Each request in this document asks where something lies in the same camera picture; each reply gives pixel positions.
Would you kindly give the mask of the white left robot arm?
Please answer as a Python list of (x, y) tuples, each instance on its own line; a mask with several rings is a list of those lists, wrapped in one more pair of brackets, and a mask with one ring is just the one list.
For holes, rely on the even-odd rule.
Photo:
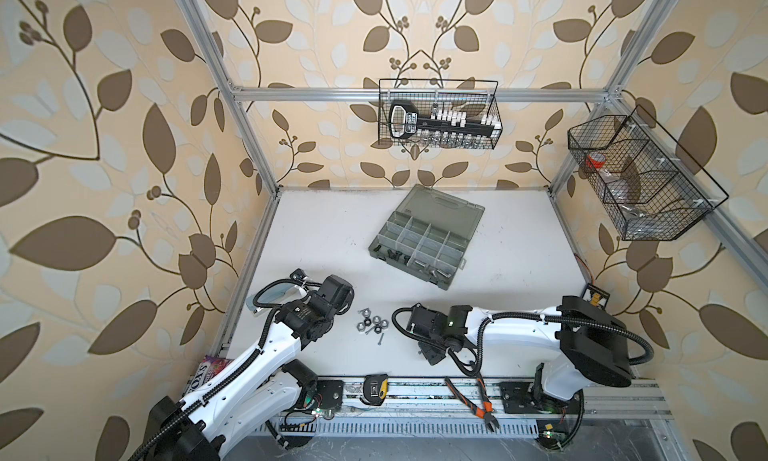
[(221, 460), (279, 413), (302, 407), (317, 375), (298, 356), (346, 314), (353, 286), (337, 275), (311, 281), (303, 270), (247, 300), (264, 314), (258, 340), (211, 380), (179, 401), (164, 397), (150, 410), (134, 460)]

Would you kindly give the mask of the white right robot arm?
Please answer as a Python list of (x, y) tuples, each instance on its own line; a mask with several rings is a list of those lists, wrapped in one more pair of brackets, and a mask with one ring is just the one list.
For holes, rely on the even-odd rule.
[(634, 379), (632, 368), (655, 355), (646, 339), (577, 296), (532, 311), (454, 305), (443, 313), (417, 303), (395, 310), (391, 322), (417, 342), (429, 364), (448, 358), (464, 376), (476, 379), (490, 345), (551, 351), (555, 357), (539, 362), (531, 391), (535, 398), (561, 402), (590, 384), (628, 387)]

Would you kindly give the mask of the pile of silver nuts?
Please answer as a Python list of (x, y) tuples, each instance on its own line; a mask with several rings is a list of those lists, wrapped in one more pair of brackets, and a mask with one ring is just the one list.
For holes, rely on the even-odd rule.
[(390, 326), (390, 321), (382, 316), (373, 315), (370, 308), (358, 311), (361, 320), (356, 324), (356, 329), (361, 334), (374, 333), (378, 336), (377, 345), (381, 346), (385, 332)]

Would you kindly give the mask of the yellow black tape measure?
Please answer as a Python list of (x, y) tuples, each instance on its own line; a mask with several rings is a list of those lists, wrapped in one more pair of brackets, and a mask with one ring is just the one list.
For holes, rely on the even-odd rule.
[(388, 395), (389, 376), (385, 373), (372, 374), (364, 378), (361, 401), (364, 405), (381, 406)]

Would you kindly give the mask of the grey plastic organizer box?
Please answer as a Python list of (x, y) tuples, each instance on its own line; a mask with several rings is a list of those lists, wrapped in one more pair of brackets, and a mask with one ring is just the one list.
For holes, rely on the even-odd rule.
[[(464, 256), (485, 208), (457, 196), (414, 186), (389, 215), (368, 247), (371, 257), (442, 290), (465, 265)], [(403, 253), (396, 262), (388, 251)], [(427, 267), (453, 272), (451, 282), (431, 278)]]

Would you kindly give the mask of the pink candy bag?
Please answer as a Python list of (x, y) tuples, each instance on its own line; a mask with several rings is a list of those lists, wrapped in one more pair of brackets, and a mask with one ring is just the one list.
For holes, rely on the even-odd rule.
[(189, 390), (196, 390), (205, 383), (211, 381), (231, 362), (232, 360), (228, 358), (206, 356), (198, 365), (198, 368), (196, 369), (192, 380), (189, 383)]

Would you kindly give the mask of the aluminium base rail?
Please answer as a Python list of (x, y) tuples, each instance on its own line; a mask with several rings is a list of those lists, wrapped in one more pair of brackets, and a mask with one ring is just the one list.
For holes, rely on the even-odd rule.
[(654, 382), (635, 381), (628, 388), (591, 385), (567, 407), (537, 409), (529, 398), (530, 378), (489, 377), (485, 384), (500, 427), (490, 431), (468, 406), (480, 402), (479, 386), (471, 378), (445, 383), (441, 377), (395, 377), (381, 406), (361, 401), (364, 378), (323, 377), (321, 396), (308, 413), (280, 413), (260, 435), (284, 437), (405, 437), (531, 439), (568, 435), (590, 422), (653, 424), (672, 418), (660, 388)]

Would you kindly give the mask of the socket set on rail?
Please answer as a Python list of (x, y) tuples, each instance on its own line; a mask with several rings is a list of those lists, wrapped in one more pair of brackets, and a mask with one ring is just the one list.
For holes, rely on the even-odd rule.
[(383, 123), (391, 138), (407, 140), (416, 137), (421, 142), (493, 142), (502, 132), (501, 120), (496, 115), (471, 118), (465, 111), (446, 110), (440, 105), (422, 111), (408, 100), (394, 101)]

